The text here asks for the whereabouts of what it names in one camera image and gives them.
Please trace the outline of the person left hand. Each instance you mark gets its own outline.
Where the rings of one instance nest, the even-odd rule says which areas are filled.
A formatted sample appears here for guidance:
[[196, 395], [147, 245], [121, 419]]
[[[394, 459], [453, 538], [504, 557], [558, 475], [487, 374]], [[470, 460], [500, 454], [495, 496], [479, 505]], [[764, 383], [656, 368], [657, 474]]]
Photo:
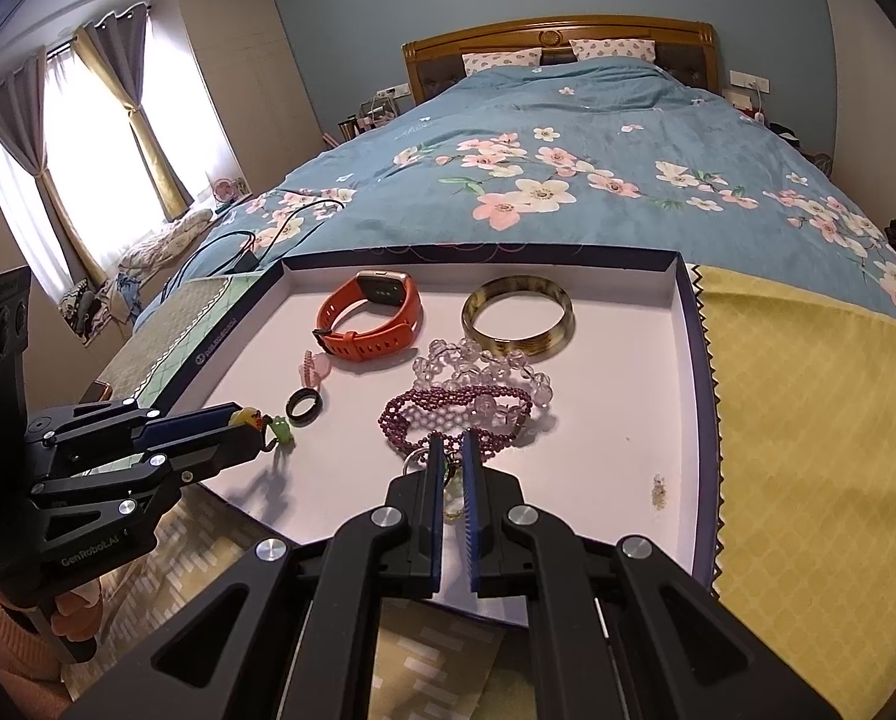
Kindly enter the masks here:
[[100, 632], [103, 613], [101, 583], [95, 578], [55, 598], [50, 628], [57, 637], [83, 642]]

